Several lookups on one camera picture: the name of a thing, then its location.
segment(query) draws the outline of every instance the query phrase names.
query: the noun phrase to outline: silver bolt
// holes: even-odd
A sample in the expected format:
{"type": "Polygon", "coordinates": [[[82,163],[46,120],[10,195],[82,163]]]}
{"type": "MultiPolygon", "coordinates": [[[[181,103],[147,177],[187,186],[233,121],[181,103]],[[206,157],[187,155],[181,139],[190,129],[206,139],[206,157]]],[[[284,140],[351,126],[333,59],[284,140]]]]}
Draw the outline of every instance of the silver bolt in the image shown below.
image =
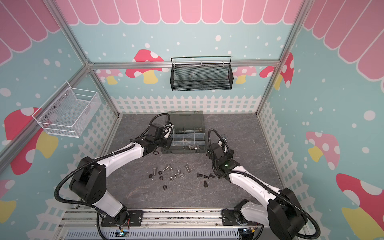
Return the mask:
{"type": "Polygon", "coordinates": [[[188,166],[188,164],[185,166],[185,168],[187,169],[188,173],[190,173],[190,172],[191,172],[191,170],[189,169],[189,166],[188,166]]]}
{"type": "Polygon", "coordinates": [[[169,164],[168,164],[168,166],[167,166],[166,168],[164,168],[163,172],[164,172],[165,170],[167,170],[168,168],[170,168],[170,165],[169,165],[169,164]]]}

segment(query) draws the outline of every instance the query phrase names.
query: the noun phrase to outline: wall mural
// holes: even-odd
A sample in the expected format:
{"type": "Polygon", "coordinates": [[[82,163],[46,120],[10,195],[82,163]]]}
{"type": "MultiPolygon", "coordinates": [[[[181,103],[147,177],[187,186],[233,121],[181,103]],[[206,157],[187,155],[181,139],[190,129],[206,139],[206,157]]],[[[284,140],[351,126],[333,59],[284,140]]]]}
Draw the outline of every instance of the wall mural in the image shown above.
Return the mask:
{"type": "Polygon", "coordinates": [[[56,1],[92,62],[128,62],[142,49],[157,53],[158,61],[223,55],[278,59],[302,2],[56,1]]]}
{"type": "Polygon", "coordinates": [[[273,89],[261,112],[283,183],[322,240],[384,239],[383,7],[316,0],[291,50],[290,87],[273,89]]]}

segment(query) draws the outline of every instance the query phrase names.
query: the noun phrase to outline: black cable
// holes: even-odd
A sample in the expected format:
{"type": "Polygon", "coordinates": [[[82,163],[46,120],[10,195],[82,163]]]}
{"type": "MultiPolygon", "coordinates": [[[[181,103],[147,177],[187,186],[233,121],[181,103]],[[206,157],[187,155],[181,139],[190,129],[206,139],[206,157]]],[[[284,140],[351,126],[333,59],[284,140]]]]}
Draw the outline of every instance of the black cable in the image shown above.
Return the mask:
{"type": "Polygon", "coordinates": [[[100,217],[100,213],[98,212],[98,213],[97,213],[97,217],[96,217],[97,231],[99,232],[99,235],[100,235],[100,237],[101,237],[103,240],[109,240],[108,238],[104,237],[103,233],[101,232],[101,229],[100,229],[100,222],[99,222],[99,217],[100,217]]]}
{"type": "Polygon", "coordinates": [[[260,186],[262,186],[265,190],[267,190],[269,193],[275,195],[277,198],[279,198],[280,200],[282,200],[283,202],[286,202],[287,204],[291,205],[292,207],[294,207],[295,209],[297,209],[298,211],[300,211],[305,217],[308,218],[308,220],[313,224],[316,232],[312,235],[304,235],[304,234],[300,234],[298,233],[296,236],[297,237],[300,237],[300,238],[304,238],[304,239],[317,239],[318,237],[320,237],[320,227],[319,225],[317,224],[317,222],[313,219],[313,217],[311,215],[309,215],[309,213],[307,213],[306,211],[304,211],[301,207],[297,206],[295,203],[291,202],[289,199],[285,198],[284,196],[282,196],[281,194],[273,191],[272,189],[270,189],[269,187],[267,187],[264,183],[262,183],[261,181],[259,181],[257,178],[255,178],[254,176],[246,173],[246,172],[240,172],[240,171],[230,171],[230,172],[226,172],[222,175],[222,177],[228,175],[228,174],[241,174],[243,176],[246,176],[246,177],[249,177],[250,179],[252,179],[253,181],[255,181],[257,184],[259,184],[260,186]]]}

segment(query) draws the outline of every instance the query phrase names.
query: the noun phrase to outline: bolt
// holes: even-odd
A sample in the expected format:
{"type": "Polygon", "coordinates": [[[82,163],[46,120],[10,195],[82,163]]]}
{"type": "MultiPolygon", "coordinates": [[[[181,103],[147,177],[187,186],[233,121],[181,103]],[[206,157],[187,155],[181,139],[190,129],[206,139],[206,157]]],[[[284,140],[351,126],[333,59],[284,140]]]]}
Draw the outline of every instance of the bolt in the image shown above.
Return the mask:
{"type": "Polygon", "coordinates": [[[185,165],[185,168],[187,169],[187,172],[188,172],[188,173],[190,173],[190,172],[191,172],[191,170],[189,169],[189,166],[188,166],[188,164],[187,164],[187,165],[185,165]]]}

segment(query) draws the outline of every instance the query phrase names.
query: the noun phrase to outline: red mushroom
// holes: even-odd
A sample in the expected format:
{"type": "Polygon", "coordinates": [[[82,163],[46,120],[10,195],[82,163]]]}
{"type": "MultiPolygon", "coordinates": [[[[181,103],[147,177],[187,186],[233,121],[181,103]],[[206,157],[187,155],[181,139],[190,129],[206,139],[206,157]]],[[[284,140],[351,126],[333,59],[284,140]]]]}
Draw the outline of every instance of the red mushroom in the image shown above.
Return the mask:
{"type": "Polygon", "coordinates": [[[306,137],[308,142],[314,145],[313,148],[308,149],[312,160],[318,162],[324,155],[328,167],[334,170],[340,160],[340,147],[336,137],[321,132],[307,132],[306,137]]]}
{"type": "MultiPolygon", "coordinates": [[[[156,53],[149,51],[147,49],[140,49],[134,59],[133,62],[163,62],[164,60],[157,55],[156,53]]],[[[146,69],[127,69],[125,75],[129,78],[135,78],[143,74],[144,83],[151,84],[157,83],[158,79],[155,76],[156,71],[168,72],[169,68],[146,68],[146,69]]]]}
{"type": "MultiPolygon", "coordinates": [[[[38,108],[23,108],[12,112],[5,118],[4,127],[7,140],[3,141],[3,145],[8,144],[19,134],[25,125],[33,119],[32,114],[37,109],[38,108]]],[[[34,160],[36,149],[40,150],[44,157],[51,157],[58,143],[59,139],[57,137],[48,135],[43,129],[39,129],[11,162],[13,173],[21,175],[29,170],[34,160]]]]}
{"type": "Polygon", "coordinates": [[[118,69],[97,69],[96,73],[103,83],[105,82],[105,79],[107,79],[109,85],[116,85],[118,83],[114,76],[123,76],[118,69]]]}
{"type": "Polygon", "coordinates": [[[384,191],[346,174],[336,175],[336,183],[358,206],[341,209],[356,236],[362,240],[384,237],[384,191]]]}
{"type": "Polygon", "coordinates": [[[255,67],[238,67],[235,68],[233,71],[233,76],[237,78],[236,83],[237,84],[243,84],[245,83],[245,76],[256,76],[257,71],[255,67]]]}
{"type": "MultiPolygon", "coordinates": [[[[293,67],[294,67],[293,55],[292,55],[292,53],[289,53],[287,61],[285,62],[283,69],[281,70],[281,72],[280,72],[280,74],[277,77],[277,80],[275,82],[274,86],[275,86],[276,90],[280,90],[280,83],[283,79],[285,82],[285,86],[287,88],[289,88],[289,86],[291,85],[291,82],[292,82],[292,78],[293,78],[293,70],[294,70],[293,67]]],[[[271,67],[271,66],[264,68],[260,72],[260,77],[266,78],[266,77],[271,76],[273,73],[273,70],[274,70],[274,67],[271,67]]]]}

